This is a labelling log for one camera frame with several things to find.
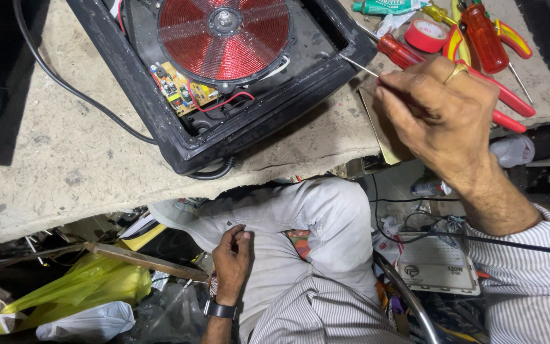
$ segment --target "screwdriver shaft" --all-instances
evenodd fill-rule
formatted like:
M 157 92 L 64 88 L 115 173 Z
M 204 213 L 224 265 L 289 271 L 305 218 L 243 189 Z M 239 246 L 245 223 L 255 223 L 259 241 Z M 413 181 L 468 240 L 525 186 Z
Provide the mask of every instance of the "screwdriver shaft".
M 364 32 L 366 32 L 370 38 L 372 38 L 373 40 L 379 42 L 381 40 L 381 37 L 379 37 L 379 35 L 377 35 L 376 33 L 374 33 L 371 29 L 369 29 L 368 27 L 364 26 L 362 23 L 358 22 L 358 20 L 356 20 L 356 24 L 362 29 L 364 30 Z
M 360 68 L 366 70 L 368 73 L 371 73 L 372 75 L 375 75 L 376 77 L 379 77 L 379 75 L 377 75 L 377 74 L 371 72 L 370 70 L 364 68 L 363 66 L 360 66 L 360 65 L 359 65 L 358 63 L 356 63 L 354 60 L 351 60 L 351 59 L 349 59 L 349 58 L 346 58 L 346 57 L 343 56 L 343 55 L 341 55 L 341 57 L 342 57 L 344 60 L 346 60 L 347 62 L 350 62 L 350 63 L 352 63 L 352 64 L 355 64 L 356 66 L 358 66 L 358 67 L 360 67 Z
M 510 71 L 513 72 L 513 75 L 515 75 L 515 79 L 517 80 L 517 83 L 519 84 L 519 86 L 521 86 L 521 89 L 523 90 L 523 93 L 525 93 L 525 96 L 527 97 L 527 99 L 530 101 L 530 105 L 532 107 L 535 107 L 534 101 L 530 97 L 530 93 L 528 93 L 527 90 L 525 89 L 525 85 L 523 85 L 523 82 L 521 81 L 521 79 L 519 78 L 519 75 L 517 75 L 517 72 L 515 71 L 515 67 L 513 67 L 513 64 L 510 62 L 508 63 L 508 69 L 510 69 Z

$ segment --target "hand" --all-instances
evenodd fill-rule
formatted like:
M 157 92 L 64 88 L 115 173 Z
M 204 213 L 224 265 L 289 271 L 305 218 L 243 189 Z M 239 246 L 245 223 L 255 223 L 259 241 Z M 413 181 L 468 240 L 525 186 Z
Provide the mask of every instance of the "hand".
M 225 306 L 236 304 L 249 265 L 250 233 L 245 225 L 237 225 L 222 235 L 220 244 L 213 250 L 213 262 L 218 276 L 216 302 Z
M 380 110 L 402 143 L 458 192 L 474 228 L 494 236 L 527 230 L 541 215 L 488 149 L 499 89 L 465 72 L 444 84 L 454 68 L 440 56 L 404 72 L 381 73 L 375 92 Z
M 449 186 L 465 192 L 493 168 L 488 141 L 499 90 L 466 72 L 443 84 L 454 68 L 439 56 L 404 72 L 382 72 L 376 95 L 402 143 Z

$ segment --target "red copper coil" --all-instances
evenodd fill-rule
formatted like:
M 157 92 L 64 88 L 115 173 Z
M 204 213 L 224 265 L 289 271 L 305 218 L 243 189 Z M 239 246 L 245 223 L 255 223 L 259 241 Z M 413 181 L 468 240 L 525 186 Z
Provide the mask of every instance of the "red copper coil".
M 209 25 L 210 15 L 223 7 L 241 15 L 232 35 L 220 36 Z M 203 78 L 233 80 L 261 71 L 280 56 L 289 20 L 284 0 L 167 0 L 158 34 L 180 67 Z

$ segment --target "green tube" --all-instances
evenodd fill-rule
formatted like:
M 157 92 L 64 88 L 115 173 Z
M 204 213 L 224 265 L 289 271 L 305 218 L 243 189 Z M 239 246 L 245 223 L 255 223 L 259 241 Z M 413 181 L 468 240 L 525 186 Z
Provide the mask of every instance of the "green tube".
M 364 0 L 354 3 L 353 10 L 362 14 L 402 14 L 427 5 L 427 0 Z

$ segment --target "red wire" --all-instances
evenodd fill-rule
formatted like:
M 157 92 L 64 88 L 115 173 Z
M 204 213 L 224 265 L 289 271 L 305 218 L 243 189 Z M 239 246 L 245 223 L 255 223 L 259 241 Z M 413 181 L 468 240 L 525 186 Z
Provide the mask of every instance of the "red wire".
M 216 105 L 210 107 L 209 109 L 203 110 L 202 108 L 199 108 L 199 103 L 197 103 L 194 99 L 193 92 L 192 92 L 192 90 L 190 90 L 190 81 L 188 79 L 186 79 L 186 86 L 188 87 L 188 93 L 190 93 L 190 98 L 193 100 L 194 105 L 197 107 L 197 110 L 199 110 L 201 112 L 211 111 L 211 110 L 213 110 L 213 109 L 215 109 L 219 106 L 222 106 L 222 105 L 228 103 L 229 101 L 233 100 L 234 98 L 236 98 L 237 96 L 239 96 L 241 94 L 244 94 L 244 95 L 250 97 L 252 100 L 256 99 L 256 98 L 254 98 L 254 96 L 252 96 L 251 94 L 249 94 L 247 92 L 239 92 L 239 93 L 235 94 L 234 96 L 232 96 L 231 98 L 229 98 L 228 100 L 226 100 L 225 102 L 222 102 L 220 104 L 216 104 Z
M 160 82 L 158 81 L 157 77 L 156 77 L 154 74 L 152 74 L 152 73 L 150 73 L 150 75 L 152 75 L 152 78 L 154 78 L 154 80 L 156 81 L 156 83 L 157 83 L 157 85 L 158 85 L 158 88 L 162 90 L 162 89 L 163 89 L 163 85 L 160 84 Z
M 120 29 L 122 30 L 122 34 L 126 35 L 126 32 L 124 31 L 124 24 L 122 24 L 122 17 L 120 16 L 120 8 L 122 6 L 122 1 L 124 0 L 120 0 L 120 2 L 118 3 L 118 23 L 120 23 Z

